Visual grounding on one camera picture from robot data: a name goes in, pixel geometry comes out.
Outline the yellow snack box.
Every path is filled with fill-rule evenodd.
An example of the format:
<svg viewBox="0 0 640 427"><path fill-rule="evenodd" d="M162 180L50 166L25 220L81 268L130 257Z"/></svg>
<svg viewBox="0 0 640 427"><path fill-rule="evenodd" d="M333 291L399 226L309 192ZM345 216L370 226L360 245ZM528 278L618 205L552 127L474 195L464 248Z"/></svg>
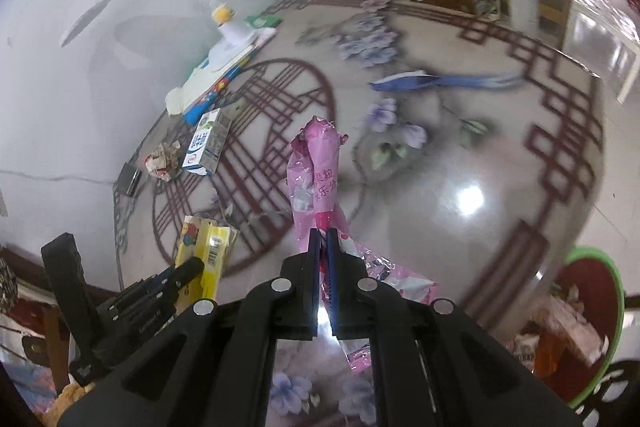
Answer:
<svg viewBox="0 0 640 427"><path fill-rule="evenodd" d="M231 255L239 232L229 225L218 225L215 220L186 216L178 242L175 266L190 258L203 262L203 272L186 288L181 289L177 300L177 312L186 311L202 298L216 300L224 265Z"/></svg>

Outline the newspaper ball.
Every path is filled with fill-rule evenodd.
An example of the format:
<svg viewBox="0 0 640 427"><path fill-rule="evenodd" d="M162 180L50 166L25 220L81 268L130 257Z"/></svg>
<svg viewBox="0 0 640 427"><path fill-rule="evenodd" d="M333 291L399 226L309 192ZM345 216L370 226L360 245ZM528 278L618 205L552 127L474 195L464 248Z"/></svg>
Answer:
<svg viewBox="0 0 640 427"><path fill-rule="evenodd" d="M158 144L144 160L144 167L149 176L163 182L175 179L181 169L180 150L179 141Z"/></svg>

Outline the white blue milk carton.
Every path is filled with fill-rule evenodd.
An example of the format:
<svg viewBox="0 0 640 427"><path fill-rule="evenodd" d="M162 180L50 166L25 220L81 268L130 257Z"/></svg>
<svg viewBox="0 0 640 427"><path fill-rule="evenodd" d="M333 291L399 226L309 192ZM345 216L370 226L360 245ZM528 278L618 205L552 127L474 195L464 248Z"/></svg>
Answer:
<svg viewBox="0 0 640 427"><path fill-rule="evenodd" d="M183 159L182 169L198 176L214 174L231 123L232 118L225 108L216 108L205 113L195 128Z"/></svg>

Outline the pink plastic wrapper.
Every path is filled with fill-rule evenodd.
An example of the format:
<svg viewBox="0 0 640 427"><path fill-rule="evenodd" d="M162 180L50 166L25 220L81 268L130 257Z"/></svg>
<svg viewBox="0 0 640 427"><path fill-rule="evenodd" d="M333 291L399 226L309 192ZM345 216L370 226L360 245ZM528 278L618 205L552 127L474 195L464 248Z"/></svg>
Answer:
<svg viewBox="0 0 640 427"><path fill-rule="evenodd" d="M346 140L329 121L312 117L291 142L286 185L298 249L308 251L311 231L335 229L343 251L363 260L371 279L392 286L408 300L428 305L435 299L434 281L371 251L349 234L337 202L338 158Z"/></svg>

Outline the red bin green rim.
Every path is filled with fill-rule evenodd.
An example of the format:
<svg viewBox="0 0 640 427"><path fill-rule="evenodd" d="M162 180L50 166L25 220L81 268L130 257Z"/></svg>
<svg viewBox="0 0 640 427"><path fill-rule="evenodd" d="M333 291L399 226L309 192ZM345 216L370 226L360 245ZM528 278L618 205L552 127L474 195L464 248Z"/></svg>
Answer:
<svg viewBox="0 0 640 427"><path fill-rule="evenodd" d="M572 409L597 387L623 332L620 271L598 248L577 246L511 348Z"/></svg>

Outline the black smartphone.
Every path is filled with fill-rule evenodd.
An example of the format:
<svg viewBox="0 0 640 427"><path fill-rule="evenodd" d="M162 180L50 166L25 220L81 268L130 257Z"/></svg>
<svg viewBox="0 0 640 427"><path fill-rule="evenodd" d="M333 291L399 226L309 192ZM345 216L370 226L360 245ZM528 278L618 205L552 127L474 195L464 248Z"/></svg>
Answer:
<svg viewBox="0 0 640 427"><path fill-rule="evenodd" d="M116 190L119 194L132 197L136 194L141 179L141 170L130 162L122 165L116 181Z"/></svg>

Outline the blue cartoon book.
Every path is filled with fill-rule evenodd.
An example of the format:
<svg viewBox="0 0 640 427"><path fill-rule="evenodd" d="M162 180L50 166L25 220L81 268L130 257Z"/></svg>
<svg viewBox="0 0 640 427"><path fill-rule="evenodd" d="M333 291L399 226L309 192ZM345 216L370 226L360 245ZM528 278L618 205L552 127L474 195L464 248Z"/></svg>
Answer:
<svg viewBox="0 0 640 427"><path fill-rule="evenodd" d="M227 69L224 75L218 76L199 98L184 109L182 113L183 120L190 126L195 126L200 118L214 106L218 98L224 95L224 90L227 89L228 84L240 75L242 69L253 60L256 54L256 50L248 52L241 60Z"/></svg>

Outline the white desk lamp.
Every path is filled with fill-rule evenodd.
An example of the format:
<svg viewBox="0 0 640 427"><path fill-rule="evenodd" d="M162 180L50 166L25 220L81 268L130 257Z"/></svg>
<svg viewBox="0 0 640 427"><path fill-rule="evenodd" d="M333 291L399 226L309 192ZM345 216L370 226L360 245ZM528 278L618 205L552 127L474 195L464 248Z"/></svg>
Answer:
<svg viewBox="0 0 640 427"><path fill-rule="evenodd" d="M78 37L113 0L99 0L75 20L61 37L60 47L64 48ZM215 3L212 20L221 35L220 40L208 52L208 64L213 70L230 68L231 64L254 49L257 30L244 20L239 20L235 12L224 3Z"/></svg>

